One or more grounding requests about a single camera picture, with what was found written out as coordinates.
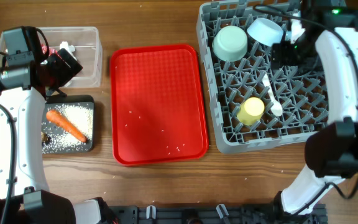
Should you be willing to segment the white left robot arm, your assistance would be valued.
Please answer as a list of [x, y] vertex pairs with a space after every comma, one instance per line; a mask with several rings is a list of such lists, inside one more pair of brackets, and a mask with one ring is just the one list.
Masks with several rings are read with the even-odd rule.
[[42, 161], [45, 100], [81, 71], [65, 49], [51, 54], [44, 33], [3, 32], [0, 67], [0, 223], [118, 223], [100, 197], [78, 204], [49, 191]]

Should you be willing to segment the white plastic spoon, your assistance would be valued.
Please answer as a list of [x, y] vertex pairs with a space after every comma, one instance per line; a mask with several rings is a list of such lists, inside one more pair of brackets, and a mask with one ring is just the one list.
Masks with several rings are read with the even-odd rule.
[[273, 94], [273, 89], [270, 84], [269, 76], [267, 73], [264, 74], [262, 78], [262, 83], [265, 87], [268, 88], [268, 95], [270, 97], [271, 102], [273, 103], [272, 107], [270, 108], [271, 112], [275, 116], [281, 116], [283, 114], [282, 105], [275, 99], [275, 95]]

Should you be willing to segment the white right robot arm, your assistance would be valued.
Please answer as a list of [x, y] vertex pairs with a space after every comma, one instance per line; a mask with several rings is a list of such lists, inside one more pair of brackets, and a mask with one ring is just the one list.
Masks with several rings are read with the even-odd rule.
[[300, 22], [304, 32], [294, 42], [273, 45], [274, 62], [291, 65], [316, 51], [328, 94], [326, 127], [307, 139], [304, 168], [274, 198], [272, 217], [284, 222], [310, 214], [346, 179], [356, 182], [344, 199], [358, 191], [358, 11], [331, 1], [303, 1], [299, 16], [271, 5], [257, 4], [253, 9]]

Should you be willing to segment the yellow plastic cup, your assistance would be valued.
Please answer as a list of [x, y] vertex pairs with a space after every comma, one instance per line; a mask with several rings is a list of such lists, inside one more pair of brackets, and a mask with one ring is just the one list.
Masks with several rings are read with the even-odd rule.
[[237, 119], [244, 125], [252, 126], [258, 121], [265, 110], [264, 102], [256, 97], [250, 97], [240, 105]]

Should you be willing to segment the orange carrot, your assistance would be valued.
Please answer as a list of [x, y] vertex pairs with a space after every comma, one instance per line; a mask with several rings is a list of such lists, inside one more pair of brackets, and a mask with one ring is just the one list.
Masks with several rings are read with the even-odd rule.
[[67, 120], [66, 117], [64, 117], [59, 111], [49, 110], [46, 113], [46, 119], [70, 133], [80, 142], [86, 142], [85, 135], [82, 134], [71, 122], [69, 122], [69, 120]]

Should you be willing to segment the mint green bowl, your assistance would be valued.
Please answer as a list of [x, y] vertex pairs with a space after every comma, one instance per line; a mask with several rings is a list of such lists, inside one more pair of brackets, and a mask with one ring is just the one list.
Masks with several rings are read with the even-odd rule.
[[247, 53], [247, 43], [247, 34], [243, 29], [237, 26], [226, 26], [216, 34], [212, 49], [219, 59], [235, 62]]

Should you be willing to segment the light blue bowl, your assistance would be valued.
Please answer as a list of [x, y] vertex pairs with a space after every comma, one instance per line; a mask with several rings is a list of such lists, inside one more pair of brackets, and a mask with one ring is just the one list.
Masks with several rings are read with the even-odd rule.
[[254, 40], [268, 47], [280, 43], [283, 37], [283, 29], [266, 18], [257, 18], [247, 32]]

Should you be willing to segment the red foil snack wrapper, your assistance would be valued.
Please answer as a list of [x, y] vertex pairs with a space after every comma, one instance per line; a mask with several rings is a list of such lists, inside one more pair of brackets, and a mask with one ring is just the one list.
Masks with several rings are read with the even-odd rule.
[[45, 44], [42, 44], [42, 52], [44, 54], [46, 54], [47, 52], [49, 52], [49, 56], [51, 56], [52, 54], [57, 54], [58, 52], [54, 49], [54, 48], [51, 48], [51, 47], [47, 47]]

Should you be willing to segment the white tissue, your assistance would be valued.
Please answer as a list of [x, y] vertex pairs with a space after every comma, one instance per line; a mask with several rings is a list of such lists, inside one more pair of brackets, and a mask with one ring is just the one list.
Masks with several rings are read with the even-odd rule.
[[61, 42], [59, 45], [59, 49], [65, 49], [72, 57], [74, 56], [73, 53], [75, 51], [75, 47], [73, 45], [70, 45], [68, 42]]

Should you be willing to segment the brown food scrap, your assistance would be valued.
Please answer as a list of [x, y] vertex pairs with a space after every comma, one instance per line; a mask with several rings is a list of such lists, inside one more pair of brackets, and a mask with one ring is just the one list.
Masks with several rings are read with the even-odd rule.
[[48, 145], [51, 140], [51, 137], [43, 132], [41, 132], [41, 137], [42, 137], [42, 144]]

